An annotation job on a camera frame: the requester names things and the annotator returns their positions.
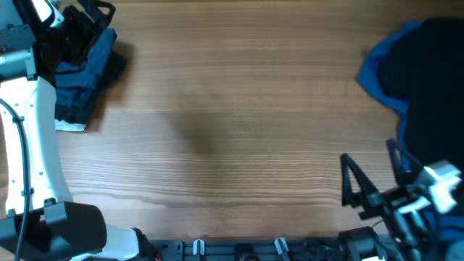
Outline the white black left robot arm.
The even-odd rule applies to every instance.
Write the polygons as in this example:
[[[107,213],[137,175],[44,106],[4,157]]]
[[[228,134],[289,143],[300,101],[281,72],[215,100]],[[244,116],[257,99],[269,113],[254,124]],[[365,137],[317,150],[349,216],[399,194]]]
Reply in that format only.
[[[16,260],[161,260],[137,228],[108,225],[96,206],[76,203],[55,131],[57,67],[86,63],[115,6],[80,1],[1,3],[1,121],[7,151],[7,216],[1,246]]]

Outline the dark blue denim shorts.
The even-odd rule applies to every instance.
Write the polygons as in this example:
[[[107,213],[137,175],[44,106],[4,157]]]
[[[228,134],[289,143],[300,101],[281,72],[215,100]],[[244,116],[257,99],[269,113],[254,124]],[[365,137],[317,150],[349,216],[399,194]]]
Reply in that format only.
[[[106,29],[91,48],[83,65],[73,67],[66,62],[59,65],[55,75],[57,115],[72,109],[83,109],[95,99],[116,38],[114,29]]]

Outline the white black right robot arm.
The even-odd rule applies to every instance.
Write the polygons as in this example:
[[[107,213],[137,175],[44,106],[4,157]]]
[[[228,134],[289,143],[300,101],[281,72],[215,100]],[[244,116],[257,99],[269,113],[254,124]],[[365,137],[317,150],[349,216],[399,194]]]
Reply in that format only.
[[[386,142],[396,186],[381,192],[348,155],[340,156],[341,203],[362,220],[381,218],[383,241],[371,227],[339,234],[346,260],[462,260],[463,175],[448,161],[422,165],[396,140]]]

